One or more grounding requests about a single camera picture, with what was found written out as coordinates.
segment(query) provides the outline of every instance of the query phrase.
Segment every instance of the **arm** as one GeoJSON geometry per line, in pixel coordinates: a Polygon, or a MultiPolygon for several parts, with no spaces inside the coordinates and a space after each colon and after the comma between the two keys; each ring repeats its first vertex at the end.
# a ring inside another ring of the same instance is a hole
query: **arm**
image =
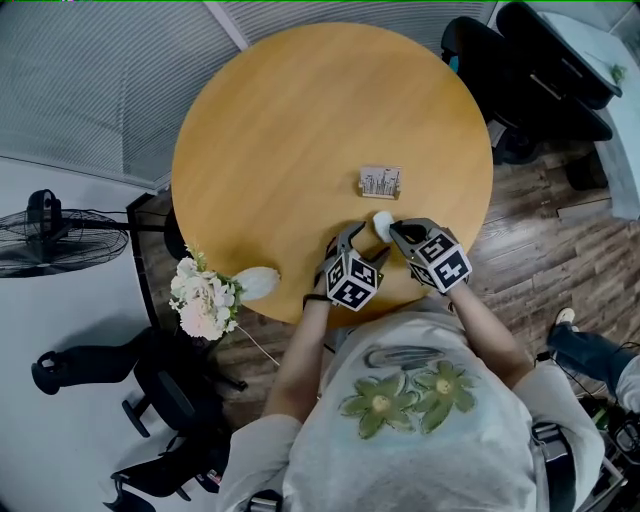
{"type": "MultiPolygon", "coordinates": [[[[313,293],[326,294],[324,279],[320,279],[313,293]]],[[[280,364],[263,417],[285,414],[304,423],[315,407],[322,369],[322,339],[330,308],[330,302],[310,300],[307,303],[280,364]]]]}
{"type": "Polygon", "coordinates": [[[472,350],[489,370],[512,389],[533,369],[524,347],[516,342],[504,324],[466,283],[454,286],[447,295],[467,332],[472,350]]]}

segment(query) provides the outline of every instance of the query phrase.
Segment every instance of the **gray t-shirt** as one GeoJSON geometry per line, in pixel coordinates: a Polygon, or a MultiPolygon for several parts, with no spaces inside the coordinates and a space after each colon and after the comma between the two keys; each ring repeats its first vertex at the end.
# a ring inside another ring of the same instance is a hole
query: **gray t-shirt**
{"type": "Polygon", "coordinates": [[[604,447],[562,371],[539,364],[510,391],[454,317],[397,313],[349,336],[304,425],[273,415],[233,435],[218,510],[267,488],[293,512],[548,510],[532,418],[571,444],[577,508],[604,447]]]}

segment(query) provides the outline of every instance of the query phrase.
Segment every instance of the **desk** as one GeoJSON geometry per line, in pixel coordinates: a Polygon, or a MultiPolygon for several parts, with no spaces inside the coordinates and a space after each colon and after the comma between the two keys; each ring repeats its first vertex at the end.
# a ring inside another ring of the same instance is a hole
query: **desk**
{"type": "Polygon", "coordinates": [[[627,68],[620,84],[622,97],[614,96],[597,111],[611,127],[613,138],[595,146],[609,180],[613,215],[636,220],[640,218],[640,69],[617,37],[561,14],[539,14],[605,80],[613,83],[610,66],[627,68]]]}
{"type": "MultiPolygon", "coordinates": [[[[180,131],[172,194],[180,230],[209,268],[280,271],[278,290],[247,306],[295,323],[346,224],[380,210],[430,217],[469,249],[492,178],[482,115],[438,57],[394,32],[323,23],[268,37],[213,77],[180,131]],[[367,164],[403,168],[399,200],[357,195],[367,164]]],[[[381,248],[371,222],[354,245],[381,248]]],[[[375,319],[424,295],[397,248],[383,273],[365,308],[336,308],[330,324],[375,319]]]]}

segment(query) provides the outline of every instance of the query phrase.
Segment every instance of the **white cord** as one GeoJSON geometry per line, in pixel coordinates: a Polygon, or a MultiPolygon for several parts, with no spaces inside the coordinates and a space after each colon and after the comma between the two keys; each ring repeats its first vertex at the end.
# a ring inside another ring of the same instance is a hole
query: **white cord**
{"type": "Polygon", "coordinates": [[[269,352],[267,352],[265,349],[263,349],[263,348],[258,344],[258,342],[257,342],[256,340],[254,340],[254,339],[253,339],[253,336],[251,336],[251,334],[249,334],[247,331],[245,331],[245,330],[244,330],[242,327],[240,327],[240,326],[238,326],[238,329],[240,329],[243,333],[245,333],[245,334],[249,337],[249,339],[250,339],[251,341],[253,341],[253,343],[255,344],[255,346],[256,346],[256,347],[258,347],[258,348],[262,351],[262,353],[263,353],[265,356],[267,356],[269,359],[271,359],[271,360],[275,363],[275,365],[276,365],[276,366],[280,366],[280,363],[279,363],[278,361],[276,361],[276,360],[271,356],[271,354],[269,354],[269,352]]]}

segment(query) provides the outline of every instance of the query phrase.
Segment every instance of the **green flower print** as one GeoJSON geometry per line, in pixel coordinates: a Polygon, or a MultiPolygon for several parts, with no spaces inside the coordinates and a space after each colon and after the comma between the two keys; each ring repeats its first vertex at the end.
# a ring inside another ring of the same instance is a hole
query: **green flower print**
{"type": "Polygon", "coordinates": [[[455,404],[460,412],[469,412],[476,399],[467,391],[473,382],[464,376],[464,369],[455,368],[449,361],[438,361],[436,372],[426,371],[413,377],[418,389],[425,391],[422,400],[413,406],[418,413],[425,413],[420,421],[423,434],[437,429],[447,419],[455,404]]]}
{"type": "Polygon", "coordinates": [[[358,433],[362,439],[373,437],[386,423],[401,432],[413,432],[411,418],[405,412],[419,398],[415,391],[405,392],[407,377],[396,373],[384,380],[368,377],[354,383],[357,395],[340,405],[343,416],[359,416],[358,433]]]}

